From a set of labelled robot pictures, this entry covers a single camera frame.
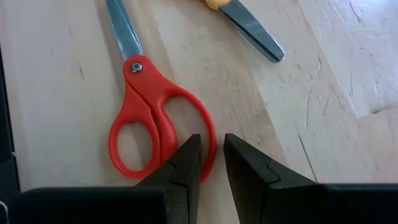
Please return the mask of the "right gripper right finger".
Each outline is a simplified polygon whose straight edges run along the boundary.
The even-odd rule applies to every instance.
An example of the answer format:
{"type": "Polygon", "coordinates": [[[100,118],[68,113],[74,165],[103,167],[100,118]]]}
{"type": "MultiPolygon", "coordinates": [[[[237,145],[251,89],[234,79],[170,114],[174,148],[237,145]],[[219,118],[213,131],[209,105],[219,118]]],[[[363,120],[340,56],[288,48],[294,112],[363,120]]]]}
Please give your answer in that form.
{"type": "Polygon", "coordinates": [[[240,223],[397,223],[397,184],[316,183],[231,133],[223,150],[240,223]]]}

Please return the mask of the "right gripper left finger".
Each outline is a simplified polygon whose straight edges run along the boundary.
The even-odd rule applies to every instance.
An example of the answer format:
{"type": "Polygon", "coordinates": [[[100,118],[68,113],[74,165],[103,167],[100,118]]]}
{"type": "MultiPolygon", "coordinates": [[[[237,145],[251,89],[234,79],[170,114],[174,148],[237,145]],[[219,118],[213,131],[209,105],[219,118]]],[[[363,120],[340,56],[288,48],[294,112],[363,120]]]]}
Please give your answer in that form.
{"type": "Polygon", "coordinates": [[[196,223],[201,136],[132,187],[41,188],[12,203],[13,223],[196,223]]]}

